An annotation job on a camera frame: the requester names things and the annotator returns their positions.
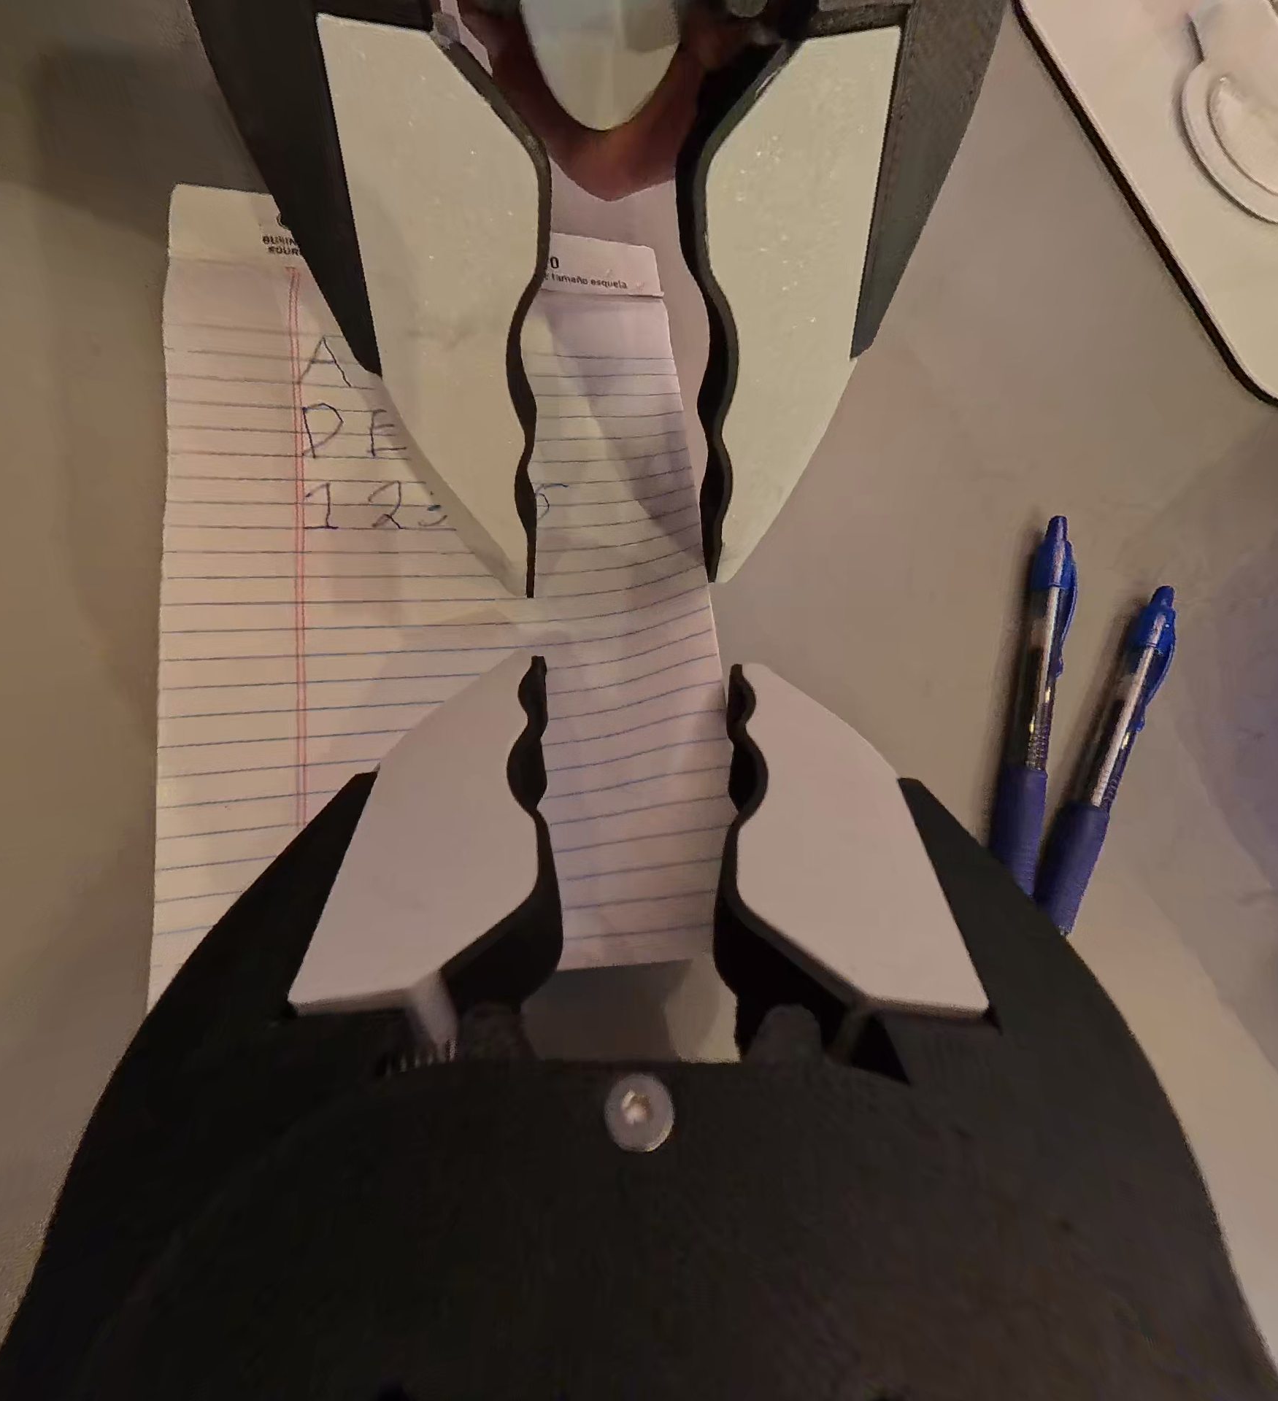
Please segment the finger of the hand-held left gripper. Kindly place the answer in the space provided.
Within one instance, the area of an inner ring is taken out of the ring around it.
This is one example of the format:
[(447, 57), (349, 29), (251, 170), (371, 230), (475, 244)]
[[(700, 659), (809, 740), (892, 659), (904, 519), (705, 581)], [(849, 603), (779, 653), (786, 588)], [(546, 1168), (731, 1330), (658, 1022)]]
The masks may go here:
[(754, 49), (721, 73), (678, 179), (706, 308), (702, 554), (727, 581), (779, 516), (855, 366), (902, 26)]
[(384, 392), (447, 522), (528, 597), (537, 410), (521, 332), (547, 255), (549, 157), (431, 24), (324, 11), (318, 41)]

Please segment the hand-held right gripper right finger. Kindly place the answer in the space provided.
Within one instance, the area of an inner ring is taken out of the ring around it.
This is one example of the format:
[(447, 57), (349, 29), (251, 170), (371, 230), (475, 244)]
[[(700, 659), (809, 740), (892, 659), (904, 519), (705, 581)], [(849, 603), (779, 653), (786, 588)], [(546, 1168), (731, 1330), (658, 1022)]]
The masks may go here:
[(712, 957), (734, 994), (734, 1043), (770, 1012), (855, 1050), (876, 1013), (974, 1024), (991, 999), (892, 765), (761, 663), (734, 663), (726, 832)]

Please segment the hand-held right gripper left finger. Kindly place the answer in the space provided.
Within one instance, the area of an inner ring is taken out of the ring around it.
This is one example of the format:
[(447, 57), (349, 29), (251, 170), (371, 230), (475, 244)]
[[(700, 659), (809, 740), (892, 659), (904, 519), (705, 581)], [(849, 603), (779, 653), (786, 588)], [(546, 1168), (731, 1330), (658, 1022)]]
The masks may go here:
[(511, 654), (374, 770), (306, 954), (297, 1012), (402, 1009), (427, 1044), (518, 1010), (559, 965), (546, 793), (546, 660)]

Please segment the blue retractable pen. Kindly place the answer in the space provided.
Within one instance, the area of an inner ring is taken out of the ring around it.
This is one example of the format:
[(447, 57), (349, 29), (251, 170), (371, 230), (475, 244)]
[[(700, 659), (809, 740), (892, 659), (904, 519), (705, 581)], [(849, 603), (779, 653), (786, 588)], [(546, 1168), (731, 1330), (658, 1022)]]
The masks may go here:
[(1085, 757), (1055, 815), (1038, 866), (1033, 897), (1052, 925), (1072, 932), (1107, 835), (1107, 823), (1148, 707), (1173, 663), (1176, 606), (1158, 585), (1122, 638), (1108, 685), (1095, 709)]
[(989, 848), (1033, 894), (1048, 796), (1049, 737), (1079, 570), (1066, 516), (1051, 516), (1027, 560), (1017, 673), (991, 816)]

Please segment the white lined legal pad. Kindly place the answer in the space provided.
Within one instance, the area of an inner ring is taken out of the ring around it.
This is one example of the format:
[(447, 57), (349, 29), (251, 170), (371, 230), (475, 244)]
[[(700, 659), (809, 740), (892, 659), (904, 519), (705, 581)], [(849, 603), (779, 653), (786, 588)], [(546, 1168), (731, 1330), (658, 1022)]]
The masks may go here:
[(528, 600), (447, 522), (272, 200), (173, 189), (148, 1004), (350, 775), (518, 648), (547, 660), (561, 966), (708, 946), (730, 748), (675, 261), (620, 211), (552, 236), (524, 325)]

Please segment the person's left hand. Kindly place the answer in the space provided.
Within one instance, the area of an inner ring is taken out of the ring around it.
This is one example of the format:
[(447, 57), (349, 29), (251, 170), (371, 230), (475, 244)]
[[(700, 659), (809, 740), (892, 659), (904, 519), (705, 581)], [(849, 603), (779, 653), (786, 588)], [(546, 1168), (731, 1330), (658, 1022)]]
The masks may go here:
[(559, 170), (606, 201), (673, 177), (696, 119), (702, 80), (756, 36), (752, 20), (736, 20), (705, 5), (690, 8), (678, 46), (643, 104), (625, 122), (593, 129), (572, 117), (552, 92), (518, 14), (465, 5), (462, 23), (483, 44), (494, 83)]

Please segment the white document stand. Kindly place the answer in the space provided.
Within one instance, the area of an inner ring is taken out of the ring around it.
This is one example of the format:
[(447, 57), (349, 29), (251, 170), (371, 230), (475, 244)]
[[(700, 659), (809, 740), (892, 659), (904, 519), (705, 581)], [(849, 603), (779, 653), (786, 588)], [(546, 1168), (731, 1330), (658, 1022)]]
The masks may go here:
[(1016, 10), (1238, 376), (1278, 403), (1278, 10)]

